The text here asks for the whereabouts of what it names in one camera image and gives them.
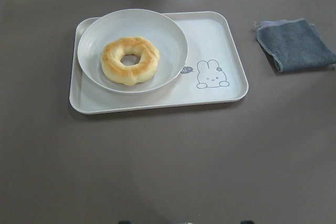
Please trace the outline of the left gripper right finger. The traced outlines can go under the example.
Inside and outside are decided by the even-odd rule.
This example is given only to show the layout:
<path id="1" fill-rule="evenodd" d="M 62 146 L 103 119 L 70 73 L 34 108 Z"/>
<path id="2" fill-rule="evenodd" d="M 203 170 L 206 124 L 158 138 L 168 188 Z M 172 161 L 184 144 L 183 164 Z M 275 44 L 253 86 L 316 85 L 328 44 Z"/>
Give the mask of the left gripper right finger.
<path id="1" fill-rule="evenodd" d="M 252 220 L 243 220 L 240 224 L 254 224 L 254 222 Z"/>

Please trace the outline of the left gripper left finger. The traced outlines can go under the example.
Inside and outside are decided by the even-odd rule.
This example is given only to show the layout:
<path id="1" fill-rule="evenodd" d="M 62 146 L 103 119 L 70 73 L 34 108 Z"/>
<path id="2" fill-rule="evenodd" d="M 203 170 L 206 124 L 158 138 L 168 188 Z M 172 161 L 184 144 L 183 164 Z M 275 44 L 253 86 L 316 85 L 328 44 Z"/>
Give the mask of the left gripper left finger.
<path id="1" fill-rule="evenodd" d="M 118 222 L 118 224 L 131 224 L 131 222 L 128 220 L 121 220 Z"/>

